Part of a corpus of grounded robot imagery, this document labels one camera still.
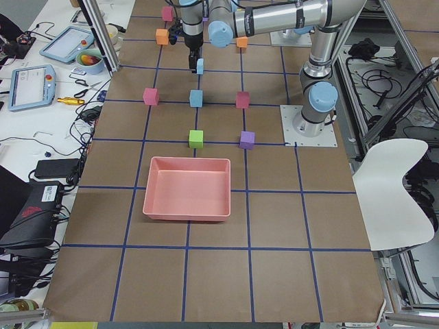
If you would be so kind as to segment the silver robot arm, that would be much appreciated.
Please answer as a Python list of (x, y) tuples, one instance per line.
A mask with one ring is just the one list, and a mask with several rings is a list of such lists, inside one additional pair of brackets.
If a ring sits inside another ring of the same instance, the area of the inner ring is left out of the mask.
[(323, 79), (331, 73), (334, 46), (340, 26), (361, 12), (365, 1), (287, 1), (239, 9), (232, 1), (179, 1), (168, 4), (180, 10), (181, 35), (189, 48), (189, 68), (197, 70), (203, 45), (203, 18), (209, 18), (209, 40), (224, 48), (233, 39), (312, 26), (316, 29), (304, 74)]
[(341, 26), (316, 27), (308, 60), (300, 71), (304, 104), (294, 117), (294, 129), (309, 138), (318, 136), (334, 109), (338, 91), (329, 82), (333, 49)]

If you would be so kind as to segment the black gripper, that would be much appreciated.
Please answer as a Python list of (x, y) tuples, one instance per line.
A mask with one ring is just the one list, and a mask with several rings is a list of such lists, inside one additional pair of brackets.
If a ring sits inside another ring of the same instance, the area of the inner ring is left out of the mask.
[(202, 23), (191, 25), (184, 22), (175, 22), (168, 29), (168, 32), (171, 45), (175, 45), (179, 37), (184, 38), (185, 45), (189, 48), (189, 68), (192, 73), (196, 74), (202, 48)]

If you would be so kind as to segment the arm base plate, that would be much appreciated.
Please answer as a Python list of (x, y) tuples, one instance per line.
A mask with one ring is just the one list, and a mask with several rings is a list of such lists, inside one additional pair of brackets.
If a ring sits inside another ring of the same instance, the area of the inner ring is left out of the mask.
[(277, 31), (270, 33), (271, 45), (279, 47), (311, 47), (309, 33), (298, 34), (294, 30)]
[(288, 147), (337, 147), (331, 115), (321, 123), (302, 117), (302, 106), (280, 105), (284, 144)]

